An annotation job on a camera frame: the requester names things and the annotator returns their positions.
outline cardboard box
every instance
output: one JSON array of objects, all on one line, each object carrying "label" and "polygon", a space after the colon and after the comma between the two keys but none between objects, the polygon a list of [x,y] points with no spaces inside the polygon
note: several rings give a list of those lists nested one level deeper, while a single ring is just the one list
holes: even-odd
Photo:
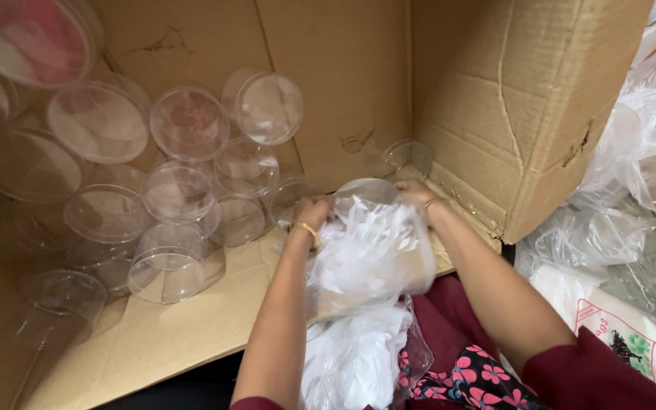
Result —
[{"label": "cardboard box", "polygon": [[[435,188],[496,249],[498,238],[512,244],[536,228],[581,180],[651,7],[651,0],[90,3],[106,30],[108,66],[151,98],[184,79],[219,95],[243,66],[295,80],[305,119],[276,148],[278,159],[326,192],[367,176],[361,149],[371,138],[428,145]],[[146,169],[161,155],[151,143],[133,164]],[[213,255],[224,275],[194,298],[171,306],[131,298],[111,308],[125,309],[115,326],[62,355],[15,343],[23,267],[0,263],[0,408],[91,408],[242,349],[281,235],[273,230]],[[451,269],[444,256],[439,270]]]}]

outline maroon sleeve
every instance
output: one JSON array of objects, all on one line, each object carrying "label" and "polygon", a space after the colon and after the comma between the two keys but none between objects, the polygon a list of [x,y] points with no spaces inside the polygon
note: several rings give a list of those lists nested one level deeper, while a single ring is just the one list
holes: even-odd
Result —
[{"label": "maroon sleeve", "polygon": [[230,410],[283,410],[283,408],[269,398],[246,397],[231,405]]},{"label": "maroon sleeve", "polygon": [[585,327],[577,346],[554,347],[528,360],[523,381],[554,410],[656,408],[656,384]]}]

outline floral print fabric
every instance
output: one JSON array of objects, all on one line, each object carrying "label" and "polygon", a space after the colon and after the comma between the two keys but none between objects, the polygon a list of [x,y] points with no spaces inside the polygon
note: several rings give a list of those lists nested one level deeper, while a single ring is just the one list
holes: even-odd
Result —
[{"label": "floral print fabric", "polygon": [[[406,352],[399,353],[399,384],[409,366]],[[487,352],[466,347],[455,367],[446,373],[427,372],[410,393],[411,400],[447,400],[483,410],[548,410],[530,387],[508,374]]]}]

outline woman's arm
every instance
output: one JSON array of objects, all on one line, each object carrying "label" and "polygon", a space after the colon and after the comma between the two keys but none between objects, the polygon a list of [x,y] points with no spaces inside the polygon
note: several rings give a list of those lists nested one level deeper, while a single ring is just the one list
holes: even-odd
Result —
[{"label": "woman's arm", "polygon": [[[332,206],[330,197],[301,199],[294,220],[317,231]],[[295,225],[273,275],[247,342],[232,403],[266,397],[282,408],[297,408],[305,365],[305,263],[314,238]]]},{"label": "woman's arm", "polygon": [[[437,195],[419,180],[398,182],[420,206]],[[525,362],[552,347],[575,345],[576,336],[527,280],[497,255],[449,205],[427,207],[429,225],[457,267],[480,324],[520,374]]]}]

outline gold bangle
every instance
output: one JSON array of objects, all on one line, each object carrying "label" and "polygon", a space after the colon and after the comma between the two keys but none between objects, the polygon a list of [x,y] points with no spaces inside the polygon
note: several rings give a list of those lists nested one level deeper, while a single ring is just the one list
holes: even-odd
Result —
[{"label": "gold bangle", "polygon": [[294,228],[295,226],[299,226],[300,228],[305,228],[307,229],[308,232],[310,232],[313,235],[315,241],[314,241],[314,246],[311,247],[311,251],[316,251],[318,249],[321,249],[321,237],[318,236],[318,233],[315,232],[315,229],[313,229],[313,227],[311,227],[305,222],[300,222],[300,221],[293,222],[290,224],[290,226],[288,226],[287,233],[290,233],[292,228]]},{"label": "gold bangle", "polygon": [[427,200],[426,203],[424,204],[424,209],[426,210],[427,208],[429,208],[429,205],[432,205],[434,202],[436,202],[438,200],[442,200],[442,199],[439,196],[437,196],[435,198]]}]

